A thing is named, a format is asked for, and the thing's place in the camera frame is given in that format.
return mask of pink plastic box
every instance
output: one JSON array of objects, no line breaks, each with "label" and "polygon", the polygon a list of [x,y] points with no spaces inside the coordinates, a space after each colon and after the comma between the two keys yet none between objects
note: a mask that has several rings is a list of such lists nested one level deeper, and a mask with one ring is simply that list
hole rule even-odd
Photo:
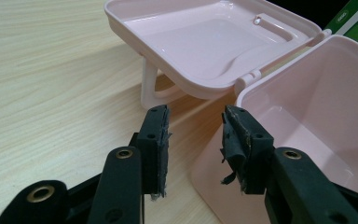
[{"label": "pink plastic box", "polygon": [[[142,104],[186,94],[238,94],[237,106],[275,138],[305,151],[326,176],[358,192],[358,44],[263,0],[110,0],[112,30],[144,56]],[[272,74],[299,49],[305,53]],[[155,91],[160,69],[175,86]],[[193,183],[224,223],[268,223],[262,196],[222,186],[222,129],[198,157]]]}]

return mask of wooden table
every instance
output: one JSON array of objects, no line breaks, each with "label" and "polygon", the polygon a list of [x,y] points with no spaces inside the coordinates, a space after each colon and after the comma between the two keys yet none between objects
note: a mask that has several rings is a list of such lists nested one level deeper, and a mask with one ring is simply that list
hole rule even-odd
[{"label": "wooden table", "polygon": [[[0,214],[34,182],[71,188],[97,175],[141,127],[142,59],[111,31],[103,3],[0,1]],[[168,197],[146,197],[146,223],[219,223],[190,171],[234,100],[169,104]]]}]

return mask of plastic container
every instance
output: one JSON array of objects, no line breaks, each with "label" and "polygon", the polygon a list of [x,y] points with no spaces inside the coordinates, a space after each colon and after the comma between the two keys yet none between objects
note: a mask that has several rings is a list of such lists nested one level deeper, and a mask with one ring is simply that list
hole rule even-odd
[{"label": "plastic container", "polygon": [[[241,92],[275,147],[303,150],[333,182],[358,192],[358,43],[333,35]],[[222,128],[192,169],[195,188],[224,223],[268,223],[264,196],[242,195],[220,181]]]},{"label": "plastic container", "polygon": [[[260,70],[329,33],[264,0],[110,0],[112,30],[144,56],[142,105],[167,104],[185,93],[215,99],[238,78]],[[160,69],[175,86],[155,91]]]}]

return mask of wood grain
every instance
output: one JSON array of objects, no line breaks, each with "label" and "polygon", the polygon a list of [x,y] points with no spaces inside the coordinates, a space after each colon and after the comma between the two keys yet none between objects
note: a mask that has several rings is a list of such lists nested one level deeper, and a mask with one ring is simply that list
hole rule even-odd
[{"label": "wood grain", "polygon": [[[139,131],[142,59],[110,30],[103,3],[0,1],[0,213],[36,181],[71,188],[100,173],[108,152]],[[169,104],[168,197],[146,199],[146,223],[219,223],[189,174],[233,103]]]}]

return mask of table surface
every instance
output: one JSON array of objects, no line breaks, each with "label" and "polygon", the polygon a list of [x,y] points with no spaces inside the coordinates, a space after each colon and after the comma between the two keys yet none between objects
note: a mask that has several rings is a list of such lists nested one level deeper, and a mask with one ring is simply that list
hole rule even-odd
[{"label": "table surface", "polygon": [[[103,4],[0,1],[0,214],[34,182],[71,188],[97,175],[109,151],[141,127],[142,58],[112,32]],[[234,101],[229,94],[169,104],[168,197],[146,197],[146,223],[219,223],[190,172]]]}]

